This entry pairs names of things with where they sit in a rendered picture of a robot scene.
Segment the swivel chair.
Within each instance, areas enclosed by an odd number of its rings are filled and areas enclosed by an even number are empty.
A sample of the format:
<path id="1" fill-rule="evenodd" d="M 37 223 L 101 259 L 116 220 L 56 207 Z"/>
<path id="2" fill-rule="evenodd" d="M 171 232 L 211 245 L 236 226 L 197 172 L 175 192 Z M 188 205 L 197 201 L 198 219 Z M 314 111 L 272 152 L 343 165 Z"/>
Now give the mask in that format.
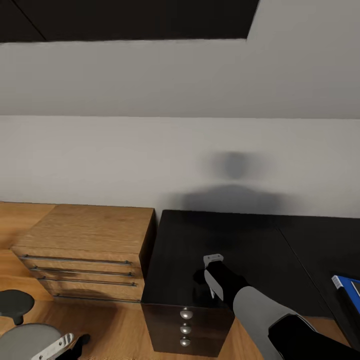
<path id="1" fill-rule="evenodd" d="M 64 336 L 57 327 L 45 323 L 23 324 L 23 315 L 28 313 L 35 299 L 27 292 L 7 289 L 0 291 L 0 316 L 10 317 L 16 327 L 0 336 L 0 360 L 32 360 L 38 353 Z M 90 334 L 80 334 L 69 346 L 59 351 L 49 360 L 54 360 L 68 349 L 73 349 L 82 337 L 86 346 Z"/>

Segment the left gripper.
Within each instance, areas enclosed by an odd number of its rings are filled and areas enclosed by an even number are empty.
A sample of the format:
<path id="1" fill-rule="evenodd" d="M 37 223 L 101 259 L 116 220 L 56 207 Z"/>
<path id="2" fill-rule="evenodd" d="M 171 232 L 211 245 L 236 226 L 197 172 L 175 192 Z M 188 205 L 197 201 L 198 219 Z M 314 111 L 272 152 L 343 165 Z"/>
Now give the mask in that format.
<path id="1" fill-rule="evenodd" d="M 54 360 L 78 360 L 82 355 L 83 339 L 80 337 L 72 349 L 68 349 Z"/>

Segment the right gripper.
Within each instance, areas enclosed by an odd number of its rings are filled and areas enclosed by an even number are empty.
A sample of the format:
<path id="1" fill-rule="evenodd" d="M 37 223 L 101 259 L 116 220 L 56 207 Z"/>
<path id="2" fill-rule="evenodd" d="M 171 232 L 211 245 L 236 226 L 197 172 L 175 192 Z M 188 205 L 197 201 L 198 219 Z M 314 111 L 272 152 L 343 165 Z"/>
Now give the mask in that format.
<path id="1" fill-rule="evenodd" d="M 199 285 L 207 284 L 205 280 L 205 269 L 197 270 L 193 275 L 194 282 L 198 282 Z"/>

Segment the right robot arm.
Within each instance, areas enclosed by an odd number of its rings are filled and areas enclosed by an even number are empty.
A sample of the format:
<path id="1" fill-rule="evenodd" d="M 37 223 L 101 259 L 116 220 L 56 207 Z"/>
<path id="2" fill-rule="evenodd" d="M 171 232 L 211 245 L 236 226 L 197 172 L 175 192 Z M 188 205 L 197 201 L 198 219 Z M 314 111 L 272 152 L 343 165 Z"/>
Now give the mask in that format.
<path id="1" fill-rule="evenodd" d="M 193 275 L 228 304 L 264 360 L 360 360 L 360 352 L 320 334 L 307 320 L 263 295 L 244 276 L 227 269 L 220 254 L 203 257 Z"/>

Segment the folder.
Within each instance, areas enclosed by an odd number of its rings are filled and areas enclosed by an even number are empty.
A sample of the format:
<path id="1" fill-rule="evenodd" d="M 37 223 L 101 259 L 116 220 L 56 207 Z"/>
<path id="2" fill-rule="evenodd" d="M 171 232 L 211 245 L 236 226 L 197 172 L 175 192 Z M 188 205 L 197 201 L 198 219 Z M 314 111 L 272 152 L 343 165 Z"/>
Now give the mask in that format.
<path id="1" fill-rule="evenodd" d="M 360 283 L 360 280 L 338 275 L 333 275 L 331 279 L 360 329 L 360 296 L 351 283 Z"/>

